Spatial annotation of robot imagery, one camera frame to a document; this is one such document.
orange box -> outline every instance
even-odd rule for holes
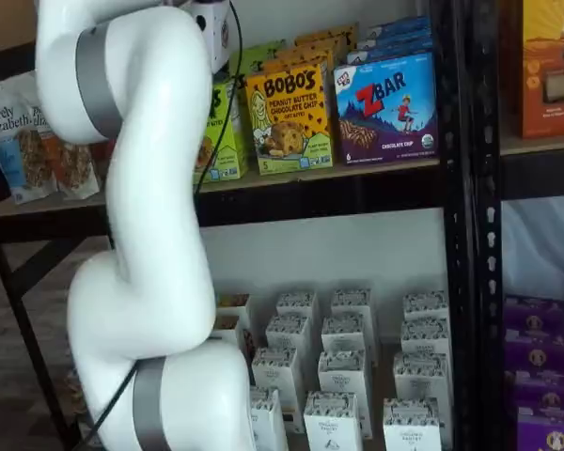
[[[301,44],[306,44],[314,40],[322,40],[335,38],[337,36],[344,36],[347,40],[347,51],[355,50],[358,41],[359,33],[359,23],[353,23],[351,25],[336,26],[334,28],[329,28],[327,30],[316,31],[315,33],[308,33],[306,35],[299,36],[294,40],[294,44],[299,46]]]
[[[564,134],[564,0],[522,0],[522,21],[522,135]]]

snack box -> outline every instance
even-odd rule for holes
[[[401,350],[406,353],[444,354],[447,358],[449,393],[453,393],[451,340],[446,319],[426,317],[405,320],[401,324]]]
[[[564,408],[564,372],[515,371],[511,390],[512,405]]]
[[[366,39],[377,39],[385,36],[410,33],[422,28],[431,28],[431,19],[429,16],[407,17],[399,21],[371,26],[366,31],[365,37]]]
[[[356,50],[347,55],[347,64],[363,64],[404,54],[416,54],[432,50],[432,39],[418,39],[398,45],[375,47],[369,50]]]
[[[504,358],[507,369],[564,371],[564,334],[507,329]]]
[[[564,301],[507,294],[504,327],[549,334],[564,333]]]
[[[410,33],[403,33],[402,35],[391,35],[377,39],[364,39],[357,42],[356,48],[357,50],[370,50],[377,47],[404,44],[419,39],[431,39],[431,30],[429,28],[424,28]]]
[[[403,298],[403,316],[408,320],[433,317],[449,321],[449,305],[445,293],[428,291],[407,294]]]
[[[321,352],[321,310],[315,291],[294,291],[283,293],[275,304],[278,315],[294,313],[309,318],[311,322],[311,342],[317,352]]]
[[[297,349],[307,390],[319,387],[311,327],[311,320],[308,317],[288,313],[272,317],[265,330],[269,346]]]
[[[243,60],[241,61],[241,69],[238,74],[236,92],[240,106],[244,142],[248,149],[253,146],[253,130],[251,128],[251,116],[249,116],[248,112],[248,102],[246,100],[246,77],[251,73],[261,72],[263,70],[263,63],[269,59],[275,58],[276,52],[285,49],[286,46],[286,41],[281,39],[243,49]],[[236,73],[239,57],[240,53],[234,52],[229,59],[229,72],[232,74]]]
[[[317,31],[315,33],[308,33],[299,36],[294,40],[294,44],[299,46],[307,42],[321,39],[334,38],[336,36],[344,36],[347,40],[347,50],[354,50],[357,43],[357,35],[359,33],[359,23],[352,23],[350,25],[336,26],[327,30]]]
[[[564,410],[518,409],[518,451],[564,451]]]
[[[286,431],[305,433],[303,407],[306,392],[297,349],[259,348],[251,366],[257,387],[279,390]]]
[[[250,359],[255,356],[259,343],[259,329],[256,312],[249,294],[216,294],[216,310],[218,315],[235,315],[243,328],[244,343]]]
[[[393,163],[437,153],[432,54],[335,70],[342,157]]]
[[[399,399],[436,399],[441,443],[445,449],[453,449],[453,394],[449,392],[447,357],[429,352],[399,352],[395,355],[393,374]]]
[[[244,175],[248,168],[245,136],[241,121],[238,100],[230,99],[232,94],[232,80],[225,80],[221,83],[213,83],[213,94],[211,98],[211,110],[207,129],[203,137],[198,158],[196,159],[194,183],[198,183],[200,176],[205,170],[209,159],[215,151],[215,146],[219,135],[224,131],[224,137],[219,145],[217,158],[205,176],[205,183],[210,181],[224,181],[239,179]],[[229,121],[226,123],[226,112],[229,103],[232,101]]]
[[[305,406],[305,428],[310,451],[362,451],[353,393],[310,392]]]
[[[362,350],[368,360],[368,346],[364,337],[364,317],[357,313],[336,313],[323,321],[321,328],[323,350]]]
[[[331,167],[324,59],[248,77],[246,96],[261,175]]]
[[[385,399],[384,443],[389,451],[441,451],[441,433],[433,399]]]
[[[356,313],[363,317],[369,358],[374,366],[378,366],[380,340],[378,338],[376,311],[372,311],[370,296],[371,290],[368,288],[338,289],[332,296],[330,308],[333,314]]]
[[[362,438],[373,437],[372,385],[370,367],[362,350],[323,352],[318,364],[320,387],[324,392],[355,393]]]
[[[289,450],[277,389],[251,387],[251,420],[257,451]]]

white tea box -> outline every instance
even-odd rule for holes
[[[372,388],[369,362],[362,350],[323,352],[318,365],[323,392],[355,393],[359,427],[364,439],[373,437]]]
[[[441,451],[434,401],[385,399],[384,443],[392,451]]]
[[[246,353],[246,346],[244,344],[244,333],[238,317],[234,316],[220,316],[215,318],[213,330],[209,338],[215,340],[222,340],[237,347],[248,361],[248,354]]]
[[[297,349],[259,348],[252,367],[258,387],[278,389],[286,431],[305,433],[302,416],[305,388]]]
[[[443,291],[408,294],[403,298],[405,319],[433,317],[449,321],[449,305]]]
[[[265,334],[271,348],[297,349],[305,388],[318,388],[318,362],[312,348],[311,320],[294,313],[275,315],[270,320]]]
[[[445,449],[453,449],[452,394],[449,392],[446,356],[428,352],[398,352],[393,374],[399,399],[436,399],[441,443]]]
[[[252,359],[259,345],[259,330],[251,304],[252,297],[248,294],[218,294],[215,300],[217,315],[238,317],[243,328],[246,353]]]
[[[283,293],[275,304],[278,315],[294,313],[308,317],[311,322],[312,342],[314,343],[314,355],[321,351],[321,310],[318,295],[315,291],[294,291]]]
[[[257,451],[288,451],[280,397],[275,388],[251,387],[251,420]]]
[[[338,289],[332,296],[332,313],[358,313],[364,318],[364,335],[368,354],[374,366],[378,366],[380,340],[376,312],[370,304],[369,289]]]
[[[353,393],[310,392],[305,406],[310,451],[362,451]]]
[[[362,350],[369,359],[364,338],[364,318],[357,313],[337,313],[323,321],[321,328],[323,350]]]
[[[446,319],[425,317],[405,320],[401,324],[401,349],[403,352],[430,352],[447,357],[449,392],[453,394],[451,371],[451,337]]]

cookie image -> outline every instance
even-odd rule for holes
[[[528,89],[537,89],[539,88],[540,85],[541,85],[541,80],[537,75],[528,77],[526,79],[526,86],[528,86]]]
[[[538,331],[543,328],[543,321],[537,316],[531,316],[526,319],[526,326],[531,331]]]
[[[196,158],[196,168],[205,167],[213,154],[213,142],[210,137],[205,136],[198,151],[198,158]]]
[[[543,406],[545,407],[559,407],[562,400],[556,393],[548,393],[541,399]]]
[[[528,361],[534,366],[543,366],[547,362],[547,355],[542,350],[532,350],[528,354]]]
[[[42,186],[50,179],[52,171],[46,161],[39,133],[35,130],[21,130],[17,133],[17,140],[21,149],[23,171],[27,184],[33,187]]]

logo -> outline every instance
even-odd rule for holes
[[[547,445],[552,451],[562,451],[564,449],[564,434],[554,431],[547,436]]]
[[[349,78],[348,72],[342,72],[342,75],[338,77],[337,85],[339,86],[346,86],[351,82],[351,78]]]
[[[528,354],[528,361],[534,366],[543,366],[547,362],[547,355],[542,350],[532,350]]]
[[[422,147],[423,148],[431,148],[434,145],[434,138],[431,134],[426,133],[422,136]]]

